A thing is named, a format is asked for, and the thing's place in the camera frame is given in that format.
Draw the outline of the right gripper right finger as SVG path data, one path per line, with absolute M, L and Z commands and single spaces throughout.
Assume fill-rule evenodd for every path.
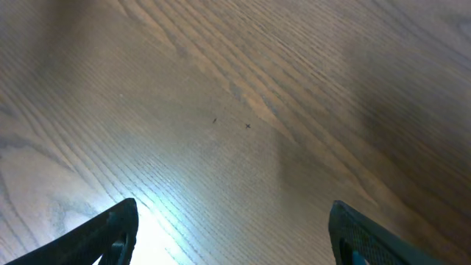
M 333 202 L 328 232 L 337 265 L 442 263 L 341 200 Z

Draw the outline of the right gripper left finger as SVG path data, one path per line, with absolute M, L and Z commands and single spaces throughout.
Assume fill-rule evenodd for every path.
M 129 265 L 138 224 L 136 201 L 126 198 L 69 233 L 7 265 Z

